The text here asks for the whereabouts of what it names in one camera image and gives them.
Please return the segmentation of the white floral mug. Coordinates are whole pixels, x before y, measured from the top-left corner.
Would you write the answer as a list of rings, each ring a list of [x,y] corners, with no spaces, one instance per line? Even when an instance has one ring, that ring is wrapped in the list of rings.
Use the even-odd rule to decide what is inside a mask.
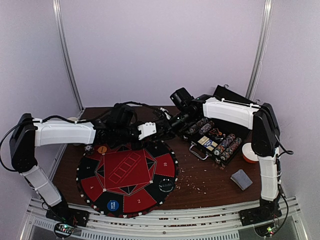
[[[69,117],[67,118],[68,120],[72,121],[72,122],[77,122],[78,118],[77,117]]]

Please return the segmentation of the blue small blind button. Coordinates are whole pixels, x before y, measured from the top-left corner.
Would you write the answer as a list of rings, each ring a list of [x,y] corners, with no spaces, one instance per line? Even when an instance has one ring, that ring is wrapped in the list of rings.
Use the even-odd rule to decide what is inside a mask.
[[[119,209],[119,202],[117,200],[110,200],[107,203],[107,209],[111,212],[117,211]]]

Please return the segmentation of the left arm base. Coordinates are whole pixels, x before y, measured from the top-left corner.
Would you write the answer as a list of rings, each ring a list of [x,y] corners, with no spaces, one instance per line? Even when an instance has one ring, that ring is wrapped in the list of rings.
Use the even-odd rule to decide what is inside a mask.
[[[76,227],[86,227],[90,213],[85,210],[79,210],[70,207],[54,206],[49,207],[46,212],[46,218],[66,223]]]

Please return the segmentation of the front aluminium rail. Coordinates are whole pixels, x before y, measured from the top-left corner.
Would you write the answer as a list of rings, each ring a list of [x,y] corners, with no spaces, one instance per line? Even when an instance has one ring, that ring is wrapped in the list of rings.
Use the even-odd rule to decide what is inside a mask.
[[[295,197],[287,199],[289,213],[279,231],[270,238],[260,237],[255,228],[268,223],[281,225],[287,207],[279,206],[283,216],[264,223],[244,226],[239,211],[258,207],[258,201],[175,210],[154,210],[136,218],[114,218],[101,215],[88,206],[70,204],[76,210],[89,212],[86,227],[77,227],[66,240],[310,240],[302,212]],[[18,240],[58,240],[56,221],[46,218],[42,201],[32,198]]]

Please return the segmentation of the orange big blind button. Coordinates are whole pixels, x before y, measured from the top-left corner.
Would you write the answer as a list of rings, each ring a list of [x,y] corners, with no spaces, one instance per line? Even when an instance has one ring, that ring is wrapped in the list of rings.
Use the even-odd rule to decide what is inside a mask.
[[[97,152],[99,154],[105,154],[106,152],[108,151],[108,148],[106,146],[100,146],[98,149],[97,149]]]

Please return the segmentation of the black poker chip case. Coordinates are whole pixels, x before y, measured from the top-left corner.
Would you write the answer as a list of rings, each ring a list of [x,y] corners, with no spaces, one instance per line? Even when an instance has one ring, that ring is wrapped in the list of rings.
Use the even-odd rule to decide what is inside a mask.
[[[221,85],[218,85],[213,95],[201,95],[202,99],[202,118],[214,122],[212,129],[218,128],[223,133],[223,137],[214,137],[209,131],[204,135],[197,132],[189,134],[185,131],[180,137],[190,143],[189,151],[202,160],[211,159],[217,166],[224,169],[236,154],[241,150],[246,139],[253,129],[253,113],[259,109],[259,105],[255,102],[233,92]],[[230,134],[234,134],[235,138],[241,138],[242,143],[232,156],[226,160],[221,160],[219,156],[214,155],[214,150],[209,151],[198,143],[198,140],[206,136],[216,142],[218,145]]]

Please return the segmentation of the right aluminium frame post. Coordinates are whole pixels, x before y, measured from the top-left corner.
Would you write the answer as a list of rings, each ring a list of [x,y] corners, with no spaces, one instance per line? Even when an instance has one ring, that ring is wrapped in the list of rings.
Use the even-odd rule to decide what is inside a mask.
[[[274,1],[273,0],[265,0],[263,15],[261,20],[260,34],[257,43],[256,54],[253,62],[253,67],[250,75],[249,84],[246,91],[246,98],[249,100],[253,100],[257,85],[259,82],[261,70],[262,70],[262,62],[264,53],[267,49],[270,27],[272,21],[272,10],[273,10]]]

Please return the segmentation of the orange white bowl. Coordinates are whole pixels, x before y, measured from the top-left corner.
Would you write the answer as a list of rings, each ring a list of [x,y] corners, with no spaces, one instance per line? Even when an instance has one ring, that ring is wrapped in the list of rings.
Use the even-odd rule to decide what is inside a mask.
[[[252,149],[252,143],[247,142],[242,146],[242,156],[248,163],[255,164],[259,162],[258,156]]]

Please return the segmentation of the round red black poker mat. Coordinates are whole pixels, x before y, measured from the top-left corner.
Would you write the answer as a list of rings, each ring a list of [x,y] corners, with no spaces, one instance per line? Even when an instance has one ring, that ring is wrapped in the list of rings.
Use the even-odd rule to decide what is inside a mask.
[[[107,147],[104,154],[98,148]],[[162,192],[159,182],[170,179],[176,187],[179,174],[174,151],[163,141],[150,141],[138,150],[131,144],[111,148],[94,146],[94,153],[84,154],[76,170],[80,197],[96,212],[115,218],[133,218],[158,208],[172,192]],[[109,211],[110,200],[119,203]]]

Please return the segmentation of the red black triangle card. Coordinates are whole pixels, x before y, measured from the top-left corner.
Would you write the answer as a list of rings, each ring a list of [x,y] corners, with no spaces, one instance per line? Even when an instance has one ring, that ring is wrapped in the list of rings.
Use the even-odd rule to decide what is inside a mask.
[[[218,128],[213,128],[209,131],[209,134],[213,137],[216,137],[216,138],[222,138],[224,136],[224,134],[219,131]]]

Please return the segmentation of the back right chip row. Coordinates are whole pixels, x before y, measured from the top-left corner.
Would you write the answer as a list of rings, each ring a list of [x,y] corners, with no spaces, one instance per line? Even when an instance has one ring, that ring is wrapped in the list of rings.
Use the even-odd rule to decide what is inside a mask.
[[[227,147],[236,139],[236,136],[231,133],[229,134],[214,150],[213,154],[219,156],[223,153]]]

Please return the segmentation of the front left chip row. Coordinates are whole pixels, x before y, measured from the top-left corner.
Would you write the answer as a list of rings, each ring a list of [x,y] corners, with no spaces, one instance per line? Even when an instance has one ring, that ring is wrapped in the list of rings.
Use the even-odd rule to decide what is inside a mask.
[[[208,121],[205,125],[203,125],[199,129],[198,131],[199,135],[203,136],[205,133],[209,132],[214,126],[215,126],[215,123],[212,120]]]

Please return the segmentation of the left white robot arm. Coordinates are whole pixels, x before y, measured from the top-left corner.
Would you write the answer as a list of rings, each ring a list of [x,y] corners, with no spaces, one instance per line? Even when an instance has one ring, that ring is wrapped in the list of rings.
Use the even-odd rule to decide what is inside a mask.
[[[92,146],[116,137],[128,141],[144,138],[144,124],[133,122],[135,110],[127,104],[116,104],[93,118],[66,118],[51,115],[37,118],[31,113],[21,115],[10,132],[10,161],[12,171],[19,173],[33,187],[35,194],[50,207],[61,222],[72,218],[64,205],[62,193],[48,176],[49,167],[62,146],[69,144]]]

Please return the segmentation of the chip row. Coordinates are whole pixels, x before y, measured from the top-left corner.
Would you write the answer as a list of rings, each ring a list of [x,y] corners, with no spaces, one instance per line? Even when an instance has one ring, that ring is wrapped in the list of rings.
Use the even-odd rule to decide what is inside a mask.
[[[228,160],[233,153],[238,149],[238,147],[241,145],[242,139],[240,137],[237,137],[230,146],[221,154],[220,159],[222,161]]]
[[[203,127],[209,120],[204,117],[202,119],[200,119],[199,121],[197,121],[195,124],[193,124],[189,129],[188,129],[188,133],[189,134],[194,134],[196,133],[201,127]]]
[[[214,150],[213,154],[219,156],[223,153],[227,147],[236,139],[236,136],[231,133],[229,134]]]
[[[212,120],[208,121],[205,125],[203,125],[199,129],[198,131],[199,135],[203,136],[205,133],[209,132],[214,126],[215,126],[215,123]]]

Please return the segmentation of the clear dealer button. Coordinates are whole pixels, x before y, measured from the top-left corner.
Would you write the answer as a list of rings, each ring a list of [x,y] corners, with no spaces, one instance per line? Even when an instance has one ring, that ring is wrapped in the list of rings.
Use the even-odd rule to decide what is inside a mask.
[[[170,193],[174,190],[175,184],[169,178],[163,178],[158,184],[159,190],[163,193]]]

